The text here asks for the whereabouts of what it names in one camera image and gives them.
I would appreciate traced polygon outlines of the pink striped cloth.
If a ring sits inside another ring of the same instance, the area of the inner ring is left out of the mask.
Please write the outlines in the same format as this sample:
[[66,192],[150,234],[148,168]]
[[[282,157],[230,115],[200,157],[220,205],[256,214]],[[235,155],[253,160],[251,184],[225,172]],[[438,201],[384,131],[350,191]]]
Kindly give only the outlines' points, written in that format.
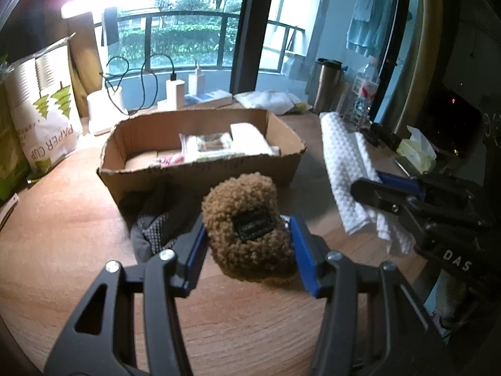
[[159,156],[156,161],[163,166],[182,165],[184,163],[184,156],[181,153],[167,154]]

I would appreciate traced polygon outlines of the white folded tissue pack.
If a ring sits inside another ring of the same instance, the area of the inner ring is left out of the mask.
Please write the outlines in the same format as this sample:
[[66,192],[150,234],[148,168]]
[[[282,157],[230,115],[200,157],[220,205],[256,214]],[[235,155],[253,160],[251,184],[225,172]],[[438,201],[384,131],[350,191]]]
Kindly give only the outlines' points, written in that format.
[[280,155],[280,148],[270,145],[253,124],[247,122],[231,124],[230,134],[232,137],[231,148],[237,154],[248,156]]

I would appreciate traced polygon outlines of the black window frame post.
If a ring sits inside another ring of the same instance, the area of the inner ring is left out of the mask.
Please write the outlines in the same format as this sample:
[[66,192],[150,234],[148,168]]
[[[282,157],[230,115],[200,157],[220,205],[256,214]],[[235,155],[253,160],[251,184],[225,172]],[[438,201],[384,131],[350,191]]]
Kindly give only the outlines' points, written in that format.
[[253,91],[272,0],[243,0],[240,10],[229,91]]

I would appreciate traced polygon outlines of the grey dotted glove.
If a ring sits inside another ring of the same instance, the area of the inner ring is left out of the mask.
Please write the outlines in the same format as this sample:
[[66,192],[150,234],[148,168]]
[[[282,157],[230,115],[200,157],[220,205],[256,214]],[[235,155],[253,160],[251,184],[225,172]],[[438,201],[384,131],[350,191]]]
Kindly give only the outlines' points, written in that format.
[[130,239],[138,263],[148,261],[152,256],[176,243],[187,233],[198,218],[196,211],[174,208],[157,212],[144,208],[132,224]]

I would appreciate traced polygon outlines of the brown fuzzy plush pouch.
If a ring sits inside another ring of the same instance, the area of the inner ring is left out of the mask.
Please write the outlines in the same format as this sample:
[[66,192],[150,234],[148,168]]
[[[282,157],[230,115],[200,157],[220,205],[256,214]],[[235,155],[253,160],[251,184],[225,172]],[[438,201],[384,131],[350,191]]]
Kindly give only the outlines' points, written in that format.
[[231,177],[210,190],[201,211],[213,260],[225,274],[255,282],[296,274],[294,246],[271,177]]

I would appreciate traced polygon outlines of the stainless steel thermos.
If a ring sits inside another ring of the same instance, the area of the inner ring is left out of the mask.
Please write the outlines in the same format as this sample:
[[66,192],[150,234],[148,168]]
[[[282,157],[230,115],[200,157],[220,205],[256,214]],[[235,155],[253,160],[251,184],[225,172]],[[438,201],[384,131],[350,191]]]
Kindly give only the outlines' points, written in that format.
[[318,66],[318,83],[313,112],[319,115],[330,110],[343,70],[342,63],[338,60],[318,58],[316,65]]

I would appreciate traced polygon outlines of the white desk lamp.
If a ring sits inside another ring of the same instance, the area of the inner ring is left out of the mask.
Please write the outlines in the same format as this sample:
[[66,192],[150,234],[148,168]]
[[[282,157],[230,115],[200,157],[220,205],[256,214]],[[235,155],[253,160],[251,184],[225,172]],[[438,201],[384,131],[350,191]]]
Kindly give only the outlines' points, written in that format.
[[[106,62],[109,59],[111,48],[119,42],[118,13],[117,9],[136,0],[67,0],[63,3],[60,13],[61,18],[67,19],[80,14],[91,13],[99,49],[102,71],[108,72]],[[115,100],[123,105],[122,93],[117,92]],[[83,117],[87,130],[94,136],[108,133],[119,121],[128,118],[122,116],[108,101],[105,91],[92,92],[87,96],[89,116]]]

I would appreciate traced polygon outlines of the black phone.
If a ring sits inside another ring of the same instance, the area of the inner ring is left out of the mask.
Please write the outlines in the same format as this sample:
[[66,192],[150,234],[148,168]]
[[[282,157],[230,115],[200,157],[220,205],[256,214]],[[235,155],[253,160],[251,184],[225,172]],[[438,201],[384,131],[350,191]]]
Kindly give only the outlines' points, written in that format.
[[404,156],[396,157],[394,162],[407,177],[414,178],[421,175],[414,165]]

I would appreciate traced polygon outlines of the white paper cup bag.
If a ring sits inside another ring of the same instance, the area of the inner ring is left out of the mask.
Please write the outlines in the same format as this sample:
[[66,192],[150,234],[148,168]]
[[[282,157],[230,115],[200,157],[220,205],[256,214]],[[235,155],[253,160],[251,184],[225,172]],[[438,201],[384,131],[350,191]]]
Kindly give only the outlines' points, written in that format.
[[46,175],[83,133],[70,76],[70,38],[8,65],[3,83],[31,176]]

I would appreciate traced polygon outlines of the clear water bottle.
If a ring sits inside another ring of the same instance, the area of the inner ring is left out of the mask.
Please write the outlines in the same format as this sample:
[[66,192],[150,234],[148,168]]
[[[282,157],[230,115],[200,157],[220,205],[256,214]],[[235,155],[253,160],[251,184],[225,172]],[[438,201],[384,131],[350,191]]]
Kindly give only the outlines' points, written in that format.
[[369,119],[369,111],[380,83],[378,64],[379,61],[370,56],[367,65],[354,78],[352,92],[356,94],[356,99],[347,115],[355,130],[360,130]]

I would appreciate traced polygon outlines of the white charger plug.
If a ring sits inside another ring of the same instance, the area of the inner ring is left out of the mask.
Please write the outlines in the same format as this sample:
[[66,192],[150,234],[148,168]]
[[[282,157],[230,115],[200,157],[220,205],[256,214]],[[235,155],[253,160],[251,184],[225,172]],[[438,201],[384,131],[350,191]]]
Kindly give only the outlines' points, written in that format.
[[205,92],[205,75],[198,60],[195,61],[194,72],[189,74],[188,88],[189,94],[193,96],[199,96]]

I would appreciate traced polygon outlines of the black balcony railing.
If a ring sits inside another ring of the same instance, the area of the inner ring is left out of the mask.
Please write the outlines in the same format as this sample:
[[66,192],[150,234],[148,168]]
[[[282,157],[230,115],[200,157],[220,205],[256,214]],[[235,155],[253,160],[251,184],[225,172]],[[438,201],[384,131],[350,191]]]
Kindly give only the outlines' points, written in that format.
[[[119,42],[111,48],[109,59],[123,56],[131,68],[139,68],[148,58],[150,68],[160,71],[170,69],[170,63],[153,54],[167,54],[181,71],[194,69],[196,60],[202,69],[230,70],[239,19],[239,14],[217,11],[150,10],[124,14],[118,18]],[[259,71],[283,73],[293,55],[304,54],[305,45],[304,29],[269,19]],[[119,60],[107,66],[113,74],[126,69]]]

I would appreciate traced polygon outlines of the brown curtain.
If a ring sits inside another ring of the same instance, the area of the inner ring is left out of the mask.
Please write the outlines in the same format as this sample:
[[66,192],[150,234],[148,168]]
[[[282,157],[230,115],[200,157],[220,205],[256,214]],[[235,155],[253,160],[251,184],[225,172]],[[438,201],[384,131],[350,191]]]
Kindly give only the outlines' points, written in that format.
[[80,14],[67,19],[71,57],[70,76],[76,107],[81,117],[88,117],[87,96],[102,88],[102,66],[96,43],[93,15]]

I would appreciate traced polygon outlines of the white waffle cloth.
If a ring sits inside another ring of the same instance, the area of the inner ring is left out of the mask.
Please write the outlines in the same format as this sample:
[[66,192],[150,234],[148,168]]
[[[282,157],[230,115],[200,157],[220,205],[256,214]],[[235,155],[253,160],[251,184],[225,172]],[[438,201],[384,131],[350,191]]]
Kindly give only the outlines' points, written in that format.
[[352,183],[360,178],[380,182],[364,136],[350,133],[336,112],[322,113],[319,119],[324,164],[346,234],[373,232],[389,243],[390,255],[408,255],[414,239],[397,218],[362,205],[351,195]]

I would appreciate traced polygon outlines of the white cloths on table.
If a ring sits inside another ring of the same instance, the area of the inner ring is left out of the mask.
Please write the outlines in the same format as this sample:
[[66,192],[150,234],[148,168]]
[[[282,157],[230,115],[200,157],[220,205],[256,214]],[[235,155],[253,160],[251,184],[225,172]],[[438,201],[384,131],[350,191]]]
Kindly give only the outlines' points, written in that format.
[[290,92],[242,92],[234,95],[234,99],[246,109],[267,110],[276,116],[302,114],[312,108]]

